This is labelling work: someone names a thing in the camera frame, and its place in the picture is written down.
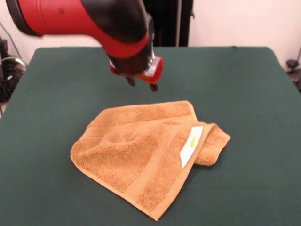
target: yellow logo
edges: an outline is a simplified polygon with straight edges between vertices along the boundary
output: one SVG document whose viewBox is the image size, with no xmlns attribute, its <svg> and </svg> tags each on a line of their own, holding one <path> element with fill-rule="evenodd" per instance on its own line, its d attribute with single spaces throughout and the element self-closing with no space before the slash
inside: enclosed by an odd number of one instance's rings
<svg viewBox="0 0 301 226">
<path fill-rule="evenodd" d="M 191 140 L 191 142 L 190 142 L 190 145 L 189 145 L 189 147 L 191 147 L 191 148 L 194 148 L 194 146 L 196 145 L 195 143 L 196 143 L 196 135 L 193 135 L 193 138 L 192 138 L 192 140 Z"/>
</svg>

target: red robot arm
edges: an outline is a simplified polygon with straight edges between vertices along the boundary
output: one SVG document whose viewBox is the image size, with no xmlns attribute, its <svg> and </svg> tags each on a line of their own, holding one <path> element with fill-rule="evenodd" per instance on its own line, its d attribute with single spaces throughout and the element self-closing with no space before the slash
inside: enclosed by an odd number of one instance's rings
<svg viewBox="0 0 301 226">
<path fill-rule="evenodd" d="M 21 32 L 38 37 L 91 36 L 102 45 L 112 72 L 127 77 L 128 82 L 141 79 L 157 91 L 163 59 L 153 53 L 152 18 L 141 0 L 6 0 L 6 3 Z"/>
</svg>

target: towel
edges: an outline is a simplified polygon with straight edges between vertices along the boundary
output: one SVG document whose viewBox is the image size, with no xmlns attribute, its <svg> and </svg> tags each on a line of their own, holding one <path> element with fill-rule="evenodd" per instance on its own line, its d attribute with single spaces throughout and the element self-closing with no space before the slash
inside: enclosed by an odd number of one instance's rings
<svg viewBox="0 0 301 226">
<path fill-rule="evenodd" d="M 230 136 L 188 101 L 103 110 L 71 149 L 86 176 L 158 221 L 193 164 L 214 165 Z"/>
</svg>

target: table surface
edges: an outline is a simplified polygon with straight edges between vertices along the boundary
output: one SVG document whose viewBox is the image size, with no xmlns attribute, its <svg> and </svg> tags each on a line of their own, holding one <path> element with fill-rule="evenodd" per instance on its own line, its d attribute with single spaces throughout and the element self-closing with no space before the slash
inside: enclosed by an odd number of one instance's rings
<svg viewBox="0 0 301 226">
<path fill-rule="evenodd" d="M 2 226 L 300 226 L 301 96 L 268 48 L 156 48 L 159 91 L 130 87 L 101 48 L 35 53 L 0 120 Z M 70 150 L 102 109 L 189 100 L 232 136 L 155 222 L 89 179 Z"/>
</svg>

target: towel label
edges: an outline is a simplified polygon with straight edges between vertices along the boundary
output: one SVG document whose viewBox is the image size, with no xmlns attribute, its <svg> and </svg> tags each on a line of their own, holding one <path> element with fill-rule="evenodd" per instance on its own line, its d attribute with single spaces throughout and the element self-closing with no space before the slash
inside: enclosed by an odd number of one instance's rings
<svg viewBox="0 0 301 226">
<path fill-rule="evenodd" d="M 195 127 L 191 128 L 189 137 L 188 137 L 183 149 L 180 152 L 182 168 L 184 168 L 186 166 L 186 164 L 188 163 L 192 154 L 196 150 L 196 147 L 201 138 L 202 132 L 203 132 L 202 126 L 195 126 Z"/>
</svg>

